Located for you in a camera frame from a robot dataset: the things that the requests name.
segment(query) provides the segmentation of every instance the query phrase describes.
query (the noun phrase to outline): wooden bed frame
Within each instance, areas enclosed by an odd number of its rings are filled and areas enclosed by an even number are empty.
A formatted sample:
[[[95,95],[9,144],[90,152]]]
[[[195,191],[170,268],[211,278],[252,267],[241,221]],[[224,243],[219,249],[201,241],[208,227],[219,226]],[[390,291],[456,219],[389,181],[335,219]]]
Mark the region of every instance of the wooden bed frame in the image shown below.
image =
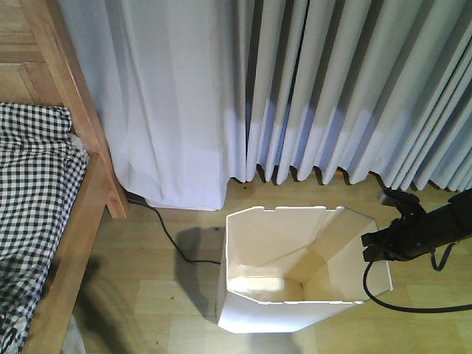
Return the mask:
[[[23,354],[59,353],[100,219],[108,207],[126,218],[128,202],[55,0],[0,0],[0,101],[62,105],[91,160],[55,255],[46,296],[36,309]]]

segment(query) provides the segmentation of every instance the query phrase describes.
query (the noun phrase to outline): white curtain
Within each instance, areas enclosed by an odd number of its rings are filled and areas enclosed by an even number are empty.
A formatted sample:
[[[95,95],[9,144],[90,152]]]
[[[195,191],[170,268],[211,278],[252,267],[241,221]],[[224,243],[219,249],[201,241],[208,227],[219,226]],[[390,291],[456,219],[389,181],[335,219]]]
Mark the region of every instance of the white curtain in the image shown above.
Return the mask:
[[[472,187],[466,0],[61,0],[118,179],[219,209],[231,177]]]

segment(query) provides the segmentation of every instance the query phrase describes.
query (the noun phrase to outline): checkered bedsheet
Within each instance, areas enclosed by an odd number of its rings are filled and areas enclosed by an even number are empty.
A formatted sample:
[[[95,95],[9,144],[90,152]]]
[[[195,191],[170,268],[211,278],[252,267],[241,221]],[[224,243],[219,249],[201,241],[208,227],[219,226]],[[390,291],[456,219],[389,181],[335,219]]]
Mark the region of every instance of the checkered bedsheet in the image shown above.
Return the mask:
[[[86,170],[69,110],[0,103],[0,353],[19,353]]]

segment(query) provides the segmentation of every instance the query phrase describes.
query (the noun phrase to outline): white trash bin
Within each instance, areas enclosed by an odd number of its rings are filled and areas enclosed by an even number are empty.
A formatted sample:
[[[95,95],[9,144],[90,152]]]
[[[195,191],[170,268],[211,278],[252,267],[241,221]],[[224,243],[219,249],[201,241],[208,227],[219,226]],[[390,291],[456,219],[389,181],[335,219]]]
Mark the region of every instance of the white trash bin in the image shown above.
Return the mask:
[[[361,235],[374,219],[342,206],[246,209],[226,217],[218,325],[233,333],[294,332],[368,300]],[[392,290],[386,261],[368,286]]]

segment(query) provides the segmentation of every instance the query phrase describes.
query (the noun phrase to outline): laminate floor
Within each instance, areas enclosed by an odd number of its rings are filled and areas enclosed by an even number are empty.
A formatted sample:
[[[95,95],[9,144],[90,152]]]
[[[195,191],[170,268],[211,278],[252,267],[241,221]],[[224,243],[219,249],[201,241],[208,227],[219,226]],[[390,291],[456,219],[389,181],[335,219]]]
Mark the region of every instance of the laminate floor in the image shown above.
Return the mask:
[[[166,226],[192,258],[219,260],[229,213],[262,205],[344,205],[370,215],[379,227],[398,216],[381,206],[374,176],[347,185],[337,175],[327,186],[316,176],[274,186],[256,178],[229,182],[226,205],[216,212],[161,209]],[[451,192],[428,186],[414,192],[427,210]],[[407,306],[472,302],[472,240],[456,246],[442,272],[429,258],[390,263],[395,284],[382,299]],[[296,333],[232,334],[216,323],[218,266],[189,264],[176,253],[156,214],[132,206],[125,220],[105,212],[74,314],[89,354],[328,354],[472,353],[472,311],[398,313],[368,302]]]

